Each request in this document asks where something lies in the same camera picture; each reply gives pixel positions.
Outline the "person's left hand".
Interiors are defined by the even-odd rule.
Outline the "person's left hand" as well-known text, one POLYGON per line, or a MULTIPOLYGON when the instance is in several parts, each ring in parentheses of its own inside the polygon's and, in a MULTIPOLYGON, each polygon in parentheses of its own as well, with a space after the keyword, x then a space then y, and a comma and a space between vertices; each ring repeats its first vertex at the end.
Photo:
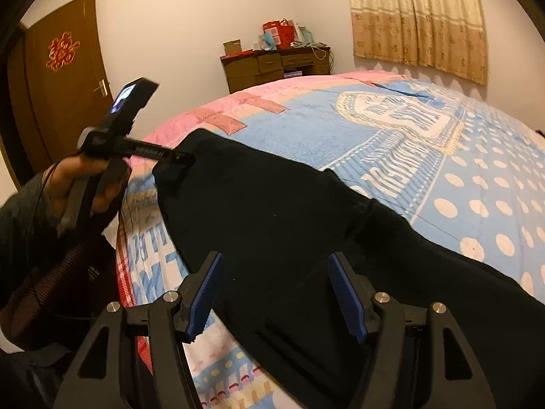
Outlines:
MULTIPOLYGON (((66 157, 56 167, 51 166, 43 175, 49 215, 57 221, 62 218, 67 196, 75 179, 99 175, 107 167, 107 161, 91 159, 81 154, 66 157)), ((111 203, 125 191, 130 175, 131 169, 126 166, 124 172, 111 181, 104 191, 95 195, 91 210, 94 213, 107 212, 111 203)))

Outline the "person's left forearm dark sleeve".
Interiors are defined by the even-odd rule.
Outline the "person's left forearm dark sleeve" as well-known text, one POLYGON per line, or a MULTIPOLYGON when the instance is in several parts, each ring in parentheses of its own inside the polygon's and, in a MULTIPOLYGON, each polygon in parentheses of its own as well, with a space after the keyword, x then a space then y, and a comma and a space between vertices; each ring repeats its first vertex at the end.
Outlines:
POLYGON ((119 297, 103 232, 121 200, 83 229, 58 233, 42 187, 35 176, 1 208, 1 330, 24 351, 78 344, 119 297))

